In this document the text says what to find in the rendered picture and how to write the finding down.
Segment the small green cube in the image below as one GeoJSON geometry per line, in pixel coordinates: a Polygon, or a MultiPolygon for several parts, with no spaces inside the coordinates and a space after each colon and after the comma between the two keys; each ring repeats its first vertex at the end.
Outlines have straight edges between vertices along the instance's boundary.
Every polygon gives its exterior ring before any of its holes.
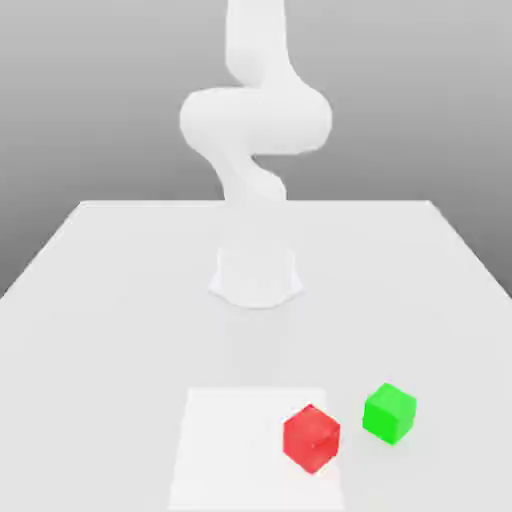
{"type": "Polygon", "coordinates": [[[389,383],[382,384],[365,401],[363,428],[390,445],[412,428],[417,399],[389,383]]]}

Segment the small red cube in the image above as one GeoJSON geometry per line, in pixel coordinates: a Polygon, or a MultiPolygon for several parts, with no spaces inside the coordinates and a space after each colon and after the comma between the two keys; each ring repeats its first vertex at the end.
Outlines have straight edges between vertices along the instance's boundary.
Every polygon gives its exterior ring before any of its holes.
{"type": "Polygon", "coordinates": [[[341,425],[313,404],[283,424],[283,452],[309,474],[315,474],[337,456],[341,425]]]}

